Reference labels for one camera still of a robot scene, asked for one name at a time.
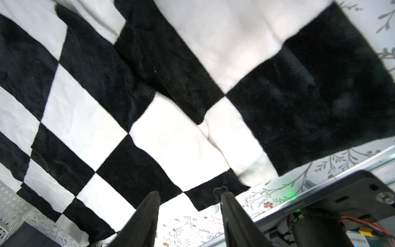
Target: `black fleece patch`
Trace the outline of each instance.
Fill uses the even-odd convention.
[[[75,196],[95,173],[43,124],[38,128],[32,149],[32,159]]]
[[[98,217],[77,198],[74,198],[63,214],[73,221],[81,231],[89,235],[90,243],[106,239],[115,233],[102,218]]]
[[[0,15],[0,86],[41,120],[58,61],[20,26]]]
[[[23,181],[29,168],[30,157],[0,132],[0,163],[11,171],[12,176]]]
[[[135,74],[171,98],[196,124],[224,97],[152,0],[115,0],[126,24],[115,43]]]
[[[332,4],[226,95],[279,175],[395,135],[395,84]]]
[[[233,170],[229,169],[206,183],[202,183],[186,191],[185,194],[189,197],[195,208],[201,211],[211,205],[219,203],[217,197],[214,195],[214,189],[222,186],[226,186],[228,191],[232,192],[235,196],[250,188],[242,185]]]
[[[134,208],[151,191],[158,191],[161,202],[182,193],[160,165],[134,145],[130,135],[119,143],[96,172],[117,190]]]
[[[56,12],[68,26],[60,64],[129,132],[154,90],[139,82],[114,46],[81,17],[60,5]]]
[[[25,199],[28,203],[36,207],[45,216],[56,222],[58,218],[62,215],[52,209],[52,206],[39,196],[34,190],[32,190],[27,184],[23,183],[21,189],[17,192],[17,195]]]

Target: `floral wallpaper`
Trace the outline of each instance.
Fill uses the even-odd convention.
[[[395,77],[395,0],[357,0],[337,3],[372,45],[378,57]],[[373,141],[310,162],[284,176],[266,181],[236,198],[252,219],[263,212],[294,198],[331,176],[365,161],[392,145],[395,137]],[[53,221],[33,210],[26,220],[63,247],[79,244]],[[221,234],[224,229],[219,205],[192,215],[174,215],[159,219],[156,247],[195,247]]]
[[[30,211],[25,221],[62,247],[80,247],[77,241],[36,208]]]

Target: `white plastic basket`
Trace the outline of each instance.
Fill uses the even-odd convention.
[[[0,245],[19,227],[32,206],[0,181]]]

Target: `black cylinder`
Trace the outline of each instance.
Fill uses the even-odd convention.
[[[345,230],[334,219],[306,216],[292,225],[298,247],[353,247]]]

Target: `bolt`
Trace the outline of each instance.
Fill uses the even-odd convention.
[[[389,204],[389,205],[391,205],[391,204],[393,204],[395,201],[392,199],[392,198],[390,198],[390,197],[385,197],[385,198],[383,198],[383,202],[385,203],[385,204]]]

